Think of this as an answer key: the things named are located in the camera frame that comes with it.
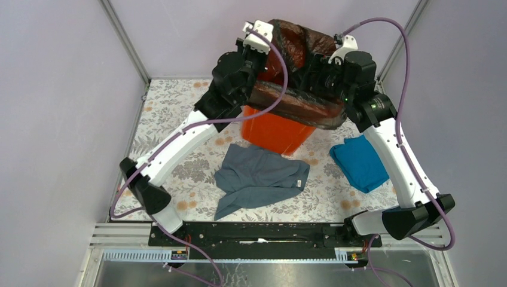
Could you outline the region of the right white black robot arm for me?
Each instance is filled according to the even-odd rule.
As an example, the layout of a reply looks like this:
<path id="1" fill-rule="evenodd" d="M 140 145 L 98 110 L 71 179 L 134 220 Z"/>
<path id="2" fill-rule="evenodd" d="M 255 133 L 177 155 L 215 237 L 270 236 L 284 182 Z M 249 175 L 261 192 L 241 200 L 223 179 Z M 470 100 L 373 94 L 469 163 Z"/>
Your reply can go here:
<path id="1" fill-rule="evenodd" d="M 344 103 L 347 117 L 372 145 L 397 191 L 396 207 L 357 213 L 345 220 L 343 238 L 351 246 L 375 233 L 405 239 L 436 224 L 456 205 L 451 194 L 440 193 L 415 159 L 396 125 L 396 108 L 388 96 L 375 90 L 376 67 L 364 51 L 335 58 L 312 53 L 305 75 L 308 91 Z"/>

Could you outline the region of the orange plastic trash bin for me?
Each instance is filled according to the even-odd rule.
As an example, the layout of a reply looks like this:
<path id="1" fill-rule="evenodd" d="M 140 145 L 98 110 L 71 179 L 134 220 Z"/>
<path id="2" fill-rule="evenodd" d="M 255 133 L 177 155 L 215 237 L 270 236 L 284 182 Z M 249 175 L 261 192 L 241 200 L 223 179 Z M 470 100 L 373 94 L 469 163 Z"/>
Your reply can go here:
<path id="1" fill-rule="evenodd" d="M 292 155 L 316 130 L 293 120 L 267 113 L 241 123 L 241 136 L 253 145 Z"/>

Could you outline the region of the grey-blue cloth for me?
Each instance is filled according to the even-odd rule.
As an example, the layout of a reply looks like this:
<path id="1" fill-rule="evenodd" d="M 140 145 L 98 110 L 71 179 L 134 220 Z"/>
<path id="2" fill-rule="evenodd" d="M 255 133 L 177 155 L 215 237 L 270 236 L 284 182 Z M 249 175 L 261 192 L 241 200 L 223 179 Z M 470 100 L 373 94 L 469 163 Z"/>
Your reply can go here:
<path id="1" fill-rule="evenodd" d="M 301 194 L 309 171 L 305 161 L 289 160 L 255 145 L 231 144 L 214 174 L 216 186 L 225 193 L 219 199 L 214 220 L 239 209 L 264 207 Z"/>

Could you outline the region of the black plastic trash bag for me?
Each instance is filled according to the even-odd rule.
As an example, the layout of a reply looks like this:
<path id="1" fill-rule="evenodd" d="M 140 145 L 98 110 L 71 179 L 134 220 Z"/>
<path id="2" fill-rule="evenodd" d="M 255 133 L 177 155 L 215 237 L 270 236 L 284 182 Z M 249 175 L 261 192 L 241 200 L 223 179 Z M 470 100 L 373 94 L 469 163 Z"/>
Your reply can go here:
<path id="1" fill-rule="evenodd" d="M 330 56 L 335 41 L 325 33 L 281 19 L 269 21 L 273 25 L 272 43 L 283 57 L 288 69 L 288 87 L 272 114 L 323 130 L 335 130 L 347 116 L 342 101 L 307 87 L 307 71 L 315 54 Z M 263 110 L 278 97 L 283 86 L 283 69 L 278 57 L 270 52 L 267 70 L 260 73 L 248 106 Z"/>

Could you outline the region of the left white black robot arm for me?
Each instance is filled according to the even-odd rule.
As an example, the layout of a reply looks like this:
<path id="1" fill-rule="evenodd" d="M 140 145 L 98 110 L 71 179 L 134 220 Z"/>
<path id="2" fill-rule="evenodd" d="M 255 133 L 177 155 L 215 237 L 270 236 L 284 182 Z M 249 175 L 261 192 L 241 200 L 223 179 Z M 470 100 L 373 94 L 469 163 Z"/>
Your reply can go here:
<path id="1" fill-rule="evenodd" d="M 163 230 L 163 239 L 172 246 L 185 240 L 186 231 L 163 184 L 188 154 L 231 122 L 241 120 L 242 108 L 274 48 L 268 36 L 252 33 L 238 39 L 236 45 L 237 51 L 227 52 L 218 59 L 207 92 L 183 123 L 145 156 L 136 160 L 125 158 L 120 163 L 126 180 L 120 190 L 129 189 L 134 194 Z"/>

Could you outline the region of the teal blue cloth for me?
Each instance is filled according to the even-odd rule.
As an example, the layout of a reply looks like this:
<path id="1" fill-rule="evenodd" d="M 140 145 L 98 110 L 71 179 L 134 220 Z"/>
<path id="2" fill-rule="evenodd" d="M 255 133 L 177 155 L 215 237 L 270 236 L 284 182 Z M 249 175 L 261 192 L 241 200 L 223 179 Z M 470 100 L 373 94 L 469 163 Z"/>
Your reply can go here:
<path id="1" fill-rule="evenodd" d="M 329 154 L 342 170 L 349 184 L 368 194 L 389 180 L 380 157 L 365 136 L 346 138 L 334 145 Z"/>

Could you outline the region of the aluminium frame rails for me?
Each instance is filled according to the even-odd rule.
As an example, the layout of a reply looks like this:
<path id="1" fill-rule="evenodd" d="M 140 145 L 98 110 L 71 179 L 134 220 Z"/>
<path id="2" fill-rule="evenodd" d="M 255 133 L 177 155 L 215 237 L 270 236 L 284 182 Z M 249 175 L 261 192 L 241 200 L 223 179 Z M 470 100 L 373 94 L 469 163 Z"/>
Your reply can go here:
<path id="1" fill-rule="evenodd" d="M 146 97 L 148 95 L 148 91 L 151 86 L 151 81 L 153 77 L 148 75 L 148 72 L 146 71 L 146 68 L 144 67 L 144 64 L 141 61 L 140 56 L 138 55 L 138 52 L 135 50 L 134 45 L 131 41 L 131 39 L 128 36 L 127 31 L 125 30 L 115 8 L 111 1 L 100 1 L 99 2 L 101 7 L 103 8 L 107 18 L 110 21 L 110 24 L 112 25 L 115 33 L 119 37 L 120 43 L 122 44 L 123 48 L 125 49 L 126 54 L 129 56 L 129 59 L 132 61 L 136 71 L 140 75 L 142 81 L 145 84 L 145 92 L 143 96 L 141 97 L 141 102 L 138 107 L 138 111 L 136 112 L 136 122 L 132 127 L 132 131 L 130 132 L 130 136 L 128 139 L 128 147 L 126 150 L 126 154 L 128 155 L 133 146 L 133 142 L 135 139 L 135 134 L 138 130 L 138 126 L 140 123 L 140 118 L 142 115 L 142 108 L 145 105 Z M 408 41 L 408 37 L 413 32 L 414 28 L 420 21 L 423 14 L 426 12 L 427 8 L 429 7 L 430 1 L 418 1 L 416 3 L 415 8 L 413 9 L 413 12 L 411 13 L 407 24 L 405 25 L 405 34 L 406 36 L 400 36 L 397 40 L 394 48 L 390 52 L 387 62 L 384 65 L 384 67 L 381 69 L 380 75 L 378 77 L 378 86 L 380 90 L 384 90 L 383 81 L 388 76 L 390 70 L 392 69 L 395 59 L 399 56 L 401 53 L 402 43 Z M 434 251 L 441 251 L 443 252 L 443 256 L 447 256 L 447 251 L 450 250 L 455 242 L 456 242 L 456 235 L 455 231 L 450 224 L 449 219 L 443 220 L 439 224 L 440 228 L 446 227 L 449 232 L 449 238 L 450 242 L 447 245 L 437 246 L 432 245 L 429 249 Z M 93 246 L 91 245 L 88 248 L 87 256 L 85 257 L 85 260 L 83 261 L 83 264 L 81 266 L 82 270 L 80 271 L 80 276 L 77 279 L 76 286 L 94 286 L 97 282 L 97 278 L 99 277 L 99 271 L 100 271 L 100 265 L 103 260 L 105 247 L 103 246 Z"/>

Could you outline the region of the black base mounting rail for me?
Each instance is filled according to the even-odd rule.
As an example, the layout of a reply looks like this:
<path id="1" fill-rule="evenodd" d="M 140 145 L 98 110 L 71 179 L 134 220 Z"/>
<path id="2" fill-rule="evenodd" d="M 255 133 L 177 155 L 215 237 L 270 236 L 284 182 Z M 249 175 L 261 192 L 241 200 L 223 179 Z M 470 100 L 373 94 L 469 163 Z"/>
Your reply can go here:
<path id="1" fill-rule="evenodd" d="M 153 225 L 150 247 L 182 248 L 190 259 L 205 259 L 190 244 L 196 245 L 215 261 L 284 260 L 353 262 L 382 241 L 371 235 L 358 236 L 342 223 L 317 222 L 211 222 L 185 221 L 168 236 Z"/>

